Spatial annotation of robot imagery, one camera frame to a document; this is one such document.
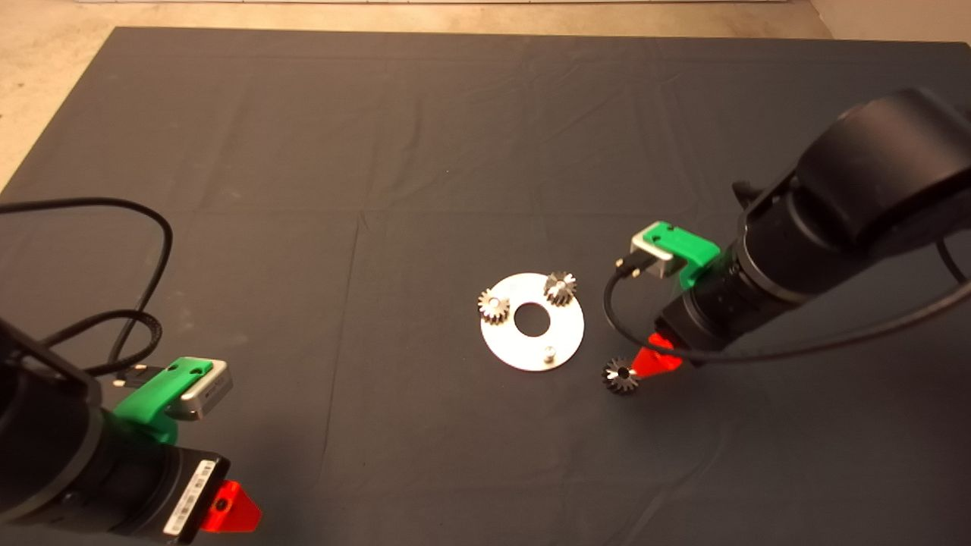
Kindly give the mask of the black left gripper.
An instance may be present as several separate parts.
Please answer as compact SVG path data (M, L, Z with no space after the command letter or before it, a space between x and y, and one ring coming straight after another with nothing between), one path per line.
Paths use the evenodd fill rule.
M228 457L139 433L102 439L93 461L91 522L97 532L159 544L191 544L200 532L255 532L262 511L228 477Z

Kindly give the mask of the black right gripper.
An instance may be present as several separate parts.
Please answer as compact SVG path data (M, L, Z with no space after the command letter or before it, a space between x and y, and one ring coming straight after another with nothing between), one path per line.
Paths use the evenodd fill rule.
M649 344L666 350L721 352L755 328L759 301L739 265L713 265L695 284L660 311ZM637 378L669 373L682 366L679 356L642 347L631 364Z

